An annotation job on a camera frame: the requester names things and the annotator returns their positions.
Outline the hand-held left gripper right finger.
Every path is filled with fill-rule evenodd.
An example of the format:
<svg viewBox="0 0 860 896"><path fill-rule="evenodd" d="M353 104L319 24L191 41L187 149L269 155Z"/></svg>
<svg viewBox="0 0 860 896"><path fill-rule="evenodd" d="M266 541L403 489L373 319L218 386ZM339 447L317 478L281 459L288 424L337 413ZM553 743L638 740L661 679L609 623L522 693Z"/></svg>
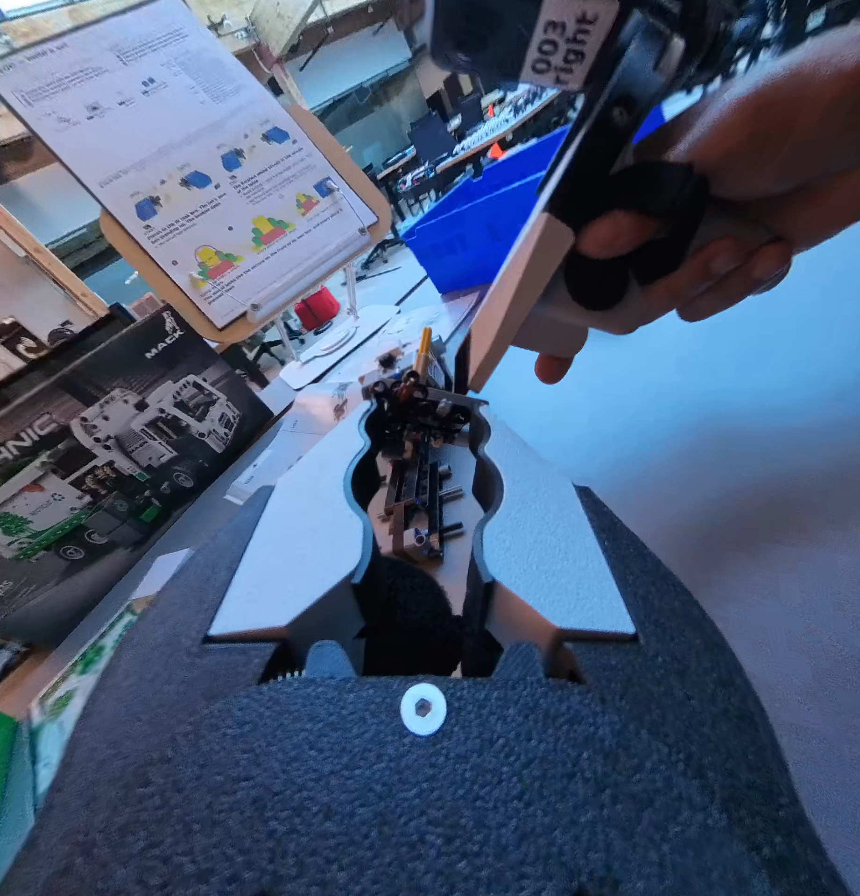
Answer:
<svg viewBox="0 0 860 896"><path fill-rule="evenodd" d="M481 516L467 577L467 672L490 674L516 644L547 674L581 674L574 646L637 636L577 487L484 402L469 427Z"/></svg>

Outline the black lego truck box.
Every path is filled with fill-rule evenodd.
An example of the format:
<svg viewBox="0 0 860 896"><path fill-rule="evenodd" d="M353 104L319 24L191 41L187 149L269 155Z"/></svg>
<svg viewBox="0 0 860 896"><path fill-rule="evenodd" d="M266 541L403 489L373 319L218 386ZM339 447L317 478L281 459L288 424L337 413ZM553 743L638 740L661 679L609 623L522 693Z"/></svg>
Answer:
<svg viewBox="0 0 860 896"><path fill-rule="evenodd" d="M48 643L272 418L167 307L0 388L0 635Z"/></svg>

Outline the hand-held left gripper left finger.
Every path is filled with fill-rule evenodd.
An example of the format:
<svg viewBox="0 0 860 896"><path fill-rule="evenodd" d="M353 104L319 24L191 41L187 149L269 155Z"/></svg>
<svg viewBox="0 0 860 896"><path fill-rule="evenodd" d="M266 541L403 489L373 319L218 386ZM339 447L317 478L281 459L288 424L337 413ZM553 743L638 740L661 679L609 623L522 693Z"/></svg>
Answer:
<svg viewBox="0 0 860 896"><path fill-rule="evenodd" d="M218 643L340 645L359 674L376 620L375 412L362 401L277 481L213 617Z"/></svg>

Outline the lego gear assembly yellow axle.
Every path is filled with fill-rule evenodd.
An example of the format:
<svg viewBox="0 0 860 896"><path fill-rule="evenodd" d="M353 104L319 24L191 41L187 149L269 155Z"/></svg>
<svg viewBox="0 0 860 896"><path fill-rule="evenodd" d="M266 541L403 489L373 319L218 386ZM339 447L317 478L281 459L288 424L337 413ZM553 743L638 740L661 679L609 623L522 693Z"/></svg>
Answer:
<svg viewBox="0 0 860 896"><path fill-rule="evenodd" d="M398 413L407 438L419 438L431 447L454 444L468 429L472 405L453 389L434 348L433 331L424 327L411 367L397 392Z"/></svg>

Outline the green white cardboard box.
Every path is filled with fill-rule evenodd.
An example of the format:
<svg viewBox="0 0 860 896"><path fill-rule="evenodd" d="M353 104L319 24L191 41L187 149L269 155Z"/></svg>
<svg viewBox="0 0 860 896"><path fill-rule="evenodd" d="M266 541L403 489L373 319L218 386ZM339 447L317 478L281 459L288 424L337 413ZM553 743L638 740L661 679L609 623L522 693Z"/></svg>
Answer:
<svg viewBox="0 0 860 896"><path fill-rule="evenodd" d="M22 719L0 712L0 882L34 825L81 712L150 602L130 601L32 700Z"/></svg>

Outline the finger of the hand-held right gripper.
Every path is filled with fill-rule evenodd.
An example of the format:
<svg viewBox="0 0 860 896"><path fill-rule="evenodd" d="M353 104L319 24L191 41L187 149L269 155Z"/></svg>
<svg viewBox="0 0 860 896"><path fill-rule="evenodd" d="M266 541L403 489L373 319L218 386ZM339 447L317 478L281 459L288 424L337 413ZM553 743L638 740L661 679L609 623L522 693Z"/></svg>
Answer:
<svg viewBox="0 0 860 896"><path fill-rule="evenodd" d="M513 345L563 359L577 355L576 310L564 296L543 297L574 241L553 215L532 212L458 350L457 391L481 391Z"/></svg>

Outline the red bag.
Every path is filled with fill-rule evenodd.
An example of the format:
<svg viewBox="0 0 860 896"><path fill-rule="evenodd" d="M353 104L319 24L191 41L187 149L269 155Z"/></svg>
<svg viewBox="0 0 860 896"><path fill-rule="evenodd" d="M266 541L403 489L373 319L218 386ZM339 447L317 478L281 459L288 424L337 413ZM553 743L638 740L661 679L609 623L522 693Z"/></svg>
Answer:
<svg viewBox="0 0 860 896"><path fill-rule="evenodd" d="M301 298L293 307L302 330L306 332L317 332L331 324L340 309L340 302L327 286L321 286L315 292Z"/></svg>

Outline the long background workbench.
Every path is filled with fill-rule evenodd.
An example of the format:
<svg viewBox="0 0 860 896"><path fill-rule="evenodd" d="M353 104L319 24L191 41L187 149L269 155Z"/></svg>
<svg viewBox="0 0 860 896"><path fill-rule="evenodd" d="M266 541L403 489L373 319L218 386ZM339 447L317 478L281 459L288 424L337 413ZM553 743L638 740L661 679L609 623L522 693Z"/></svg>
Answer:
<svg viewBox="0 0 860 896"><path fill-rule="evenodd" d="M463 174L481 174L495 160L494 147L504 153L569 125L580 106L581 100L568 94L524 88L506 94L491 118L467 131L428 114L416 122L408 148L382 163L376 180L395 206L441 197Z"/></svg>

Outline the lego truck chassis assembly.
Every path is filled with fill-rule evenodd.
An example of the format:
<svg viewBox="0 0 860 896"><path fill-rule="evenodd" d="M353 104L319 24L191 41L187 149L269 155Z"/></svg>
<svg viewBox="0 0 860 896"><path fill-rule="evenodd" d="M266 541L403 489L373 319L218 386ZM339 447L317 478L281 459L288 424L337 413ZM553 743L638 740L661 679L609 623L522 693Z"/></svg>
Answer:
<svg viewBox="0 0 860 896"><path fill-rule="evenodd" d="M375 369L354 382L360 387L360 399L351 401L347 415L324 434L345 420L362 401L374 403L376 409L370 421L376 426L376 494L370 502L368 513L371 519L377 519L386 526L390 540L388 552L419 566L441 564L447 543L460 537L465 529L458 517L451 518L446 514L447 504L458 501L464 495L463 486L450 482L451 461L448 454L460 450L469 452L474 458L479 457L490 430L485 403L456 390L455 379L444 361L443 345L435 338L434 331L434 348L444 364L445 372L454 381L453 389L464 395L472 405L473 417L469 429L454 444L431 447L419 438L407 438L403 431L404 421L390 419L372 398L369 390L376 380L402 375L411 367L420 336L412 351L399 353L391 363L380 362Z"/></svg>

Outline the blue plastic bin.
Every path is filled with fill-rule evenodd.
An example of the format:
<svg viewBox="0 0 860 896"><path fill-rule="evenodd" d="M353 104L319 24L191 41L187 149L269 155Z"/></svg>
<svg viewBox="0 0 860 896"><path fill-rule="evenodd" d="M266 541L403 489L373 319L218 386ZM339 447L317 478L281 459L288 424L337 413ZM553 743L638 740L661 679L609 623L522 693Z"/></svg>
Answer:
<svg viewBox="0 0 860 896"><path fill-rule="evenodd" d="M524 143L468 178L403 233L441 294L491 283L536 205L536 191L570 131Z"/></svg>

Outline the person's right hand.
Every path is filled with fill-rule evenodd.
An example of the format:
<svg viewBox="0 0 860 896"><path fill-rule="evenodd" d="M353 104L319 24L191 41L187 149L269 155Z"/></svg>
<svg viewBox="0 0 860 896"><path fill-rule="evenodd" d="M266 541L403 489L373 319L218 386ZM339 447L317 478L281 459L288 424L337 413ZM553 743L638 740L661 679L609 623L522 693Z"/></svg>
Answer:
<svg viewBox="0 0 860 896"><path fill-rule="evenodd" d="M635 308L586 330L628 335L672 312L699 322L770 290L796 255L860 221L860 21L721 86L639 142L635 159L690 165L772 241L701 245Z"/></svg>

